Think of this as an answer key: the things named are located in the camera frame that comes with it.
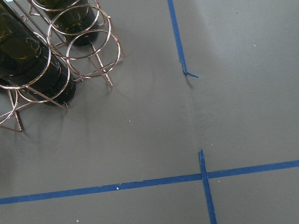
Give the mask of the dark wine bottle middle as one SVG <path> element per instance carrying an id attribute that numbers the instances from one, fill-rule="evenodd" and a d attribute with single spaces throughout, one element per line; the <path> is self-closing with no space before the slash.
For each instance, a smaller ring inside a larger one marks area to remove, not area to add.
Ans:
<path id="1" fill-rule="evenodd" d="M 89 5 L 87 0 L 36 0 L 57 30 L 61 31 L 68 43 L 85 46 L 94 42 L 99 33 L 99 13 Z"/>

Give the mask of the dark wine bottle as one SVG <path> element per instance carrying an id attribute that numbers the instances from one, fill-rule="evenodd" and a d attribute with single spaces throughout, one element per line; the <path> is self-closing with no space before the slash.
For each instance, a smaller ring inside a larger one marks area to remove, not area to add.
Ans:
<path id="1" fill-rule="evenodd" d="M 99 33 L 99 13 L 89 5 L 87 0 L 36 0 L 57 30 L 61 31 L 68 43 L 85 46 L 94 42 Z"/>
<path id="2" fill-rule="evenodd" d="M 34 101 L 70 101 L 76 83 L 65 62 L 52 54 L 4 1 L 0 2 L 0 78 Z"/>

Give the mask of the dark wine bottle lower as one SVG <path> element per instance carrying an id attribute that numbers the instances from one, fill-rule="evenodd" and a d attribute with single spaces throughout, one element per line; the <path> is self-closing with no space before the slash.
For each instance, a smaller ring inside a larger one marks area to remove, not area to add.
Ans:
<path id="1" fill-rule="evenodd" d="M 70 101 L 76 83 L 65 62 L 52 54 L 4 1 L 0 2 L 0 78 L 34 101 Z"/>

